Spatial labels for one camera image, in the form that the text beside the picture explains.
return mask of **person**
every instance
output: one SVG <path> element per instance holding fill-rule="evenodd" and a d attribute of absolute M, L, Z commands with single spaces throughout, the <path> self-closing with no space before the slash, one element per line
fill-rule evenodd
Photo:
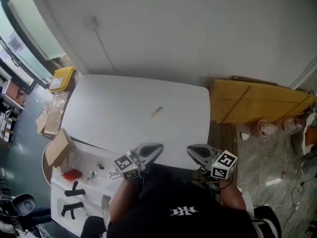
<path fill-rule="evenodd" d="M 137 179 L 121 183 L 108 209 L 108 238 L 258 237 L 242 194 L 231 180 L 218 184 L 222 206 L 209 189 L 173 182 L 168 172 L 160 171 L 164 167 L 158 166 L 154 164 L 154 170 L 145 176 L 137 200 Z M 95 237 L 88 226 L 84 226 L 82 238 Z"/>

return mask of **black t-shirt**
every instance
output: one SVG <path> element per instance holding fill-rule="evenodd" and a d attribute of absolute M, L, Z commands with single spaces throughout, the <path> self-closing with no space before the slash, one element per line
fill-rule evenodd
<path fill-rule="evenodd" d="M 226 208 L 208 190 L 171 184 L 146 194 L 116 224 L 108 238 L 257 237 L 246 211 Z"/>

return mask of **tiled floor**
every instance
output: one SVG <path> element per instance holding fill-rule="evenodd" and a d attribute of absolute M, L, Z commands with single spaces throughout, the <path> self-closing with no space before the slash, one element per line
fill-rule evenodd
<path fill-rule="evenodd" d="M 35 120 L 52 94 L 37 86 L 27 99 L 25 109 L 13 131 L 13 144 L 1 149 L 0 171 L 9 181 L 13 196 L 29 193 L 38 207 L 50 207 L 50 186 L 42 173 L 42 154 L 49 140 L 37 134 Z M 55 238 L 73 237 L 56 223 L 46 225 Z"/>
<path fill-rule="evenodd" d="M 314 219 L 317 209 L 317 196 L 314 189 L 317 189 L 315 176 L 317 169 L 311 169 L 307 174 L 302 174 L 302 157 L 297 156 L 292 148 L 290 136 L 279 134 L 271 135 L 268 138 L 250 137 L 243 141 L 238 137 L 238 186 L 242 192 L 248 191 L 254 205 L 268 205 L 276 213 L 281 228 L 284 228 L 286 220 L 293 213 L 291 192 L 298 187 L 301 195 L 296 189 L 293 192 L 294 203 L 299 202 L 298 211 L 295 212 L 283 231 L 284 238 L 306 238 L 311 233 L 305 234 L 309 223 Z"/>

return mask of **white wall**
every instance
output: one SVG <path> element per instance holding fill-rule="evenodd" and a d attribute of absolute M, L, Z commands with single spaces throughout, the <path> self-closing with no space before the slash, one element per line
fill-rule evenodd
<path fill-rule="evenodd" d="M 34 0 L 83 72 L 202 84 L 240 75 L 291 85 L 317 55 L 317 0 Z"/>

